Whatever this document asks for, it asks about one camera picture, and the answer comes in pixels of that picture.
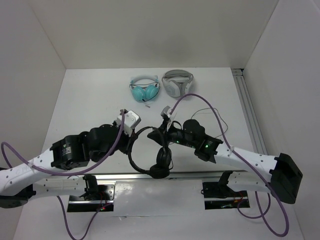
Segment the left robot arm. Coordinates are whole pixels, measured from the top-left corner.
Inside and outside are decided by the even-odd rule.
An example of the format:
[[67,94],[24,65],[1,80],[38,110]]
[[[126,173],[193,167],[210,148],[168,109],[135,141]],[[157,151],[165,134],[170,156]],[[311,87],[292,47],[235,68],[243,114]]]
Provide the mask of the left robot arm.
[[94,199],[100,192],[95,176],[71,173],[58,177],[56,173],[86,167],[90,161],[98,162],[117,150],[124,152],[138,123],[129,118],[121,127],[120,120],[117,120],[78,135],[68,135],[27,163],[1,168],[1,208],[17,208],[30,200],[49,196]]

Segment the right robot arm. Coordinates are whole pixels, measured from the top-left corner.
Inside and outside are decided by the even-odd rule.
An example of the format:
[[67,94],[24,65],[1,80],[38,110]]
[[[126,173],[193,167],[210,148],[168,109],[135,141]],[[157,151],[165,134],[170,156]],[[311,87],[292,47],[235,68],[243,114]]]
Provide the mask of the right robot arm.
[[256,191],[271,193],[286,204],[296,202],[303,174],[288,154],[263,155],[228,146],[226,142],[207,135],[205,128],[195,119],[186,120],[181,129],[168,127],[163,122],[147,137],[159,145],[174,143],[193,148],[194,155],[205,162],[246,171],[239,176],[233,171],[224,174],[218,184],[223,196],[230,196],[233,192]]

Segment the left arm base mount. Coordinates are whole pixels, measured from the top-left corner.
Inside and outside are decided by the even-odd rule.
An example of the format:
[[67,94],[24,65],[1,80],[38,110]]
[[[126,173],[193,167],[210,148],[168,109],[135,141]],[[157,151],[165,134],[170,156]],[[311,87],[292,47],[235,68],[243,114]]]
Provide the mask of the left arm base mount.
[[98,193],[84,198],[70,196],[67,205],[68,213],[113,212],[115,199],[115,182],[98,183]]

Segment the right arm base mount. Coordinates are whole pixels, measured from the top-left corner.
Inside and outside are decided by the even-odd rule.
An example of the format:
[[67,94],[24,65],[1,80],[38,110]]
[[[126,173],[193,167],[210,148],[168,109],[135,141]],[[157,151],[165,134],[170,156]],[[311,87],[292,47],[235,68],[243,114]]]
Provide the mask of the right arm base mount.
[[219,186],[218,182],[203,182],[200,193],[204,197],[205,210],[249,208],[250,202],[247,191],[234,192]]

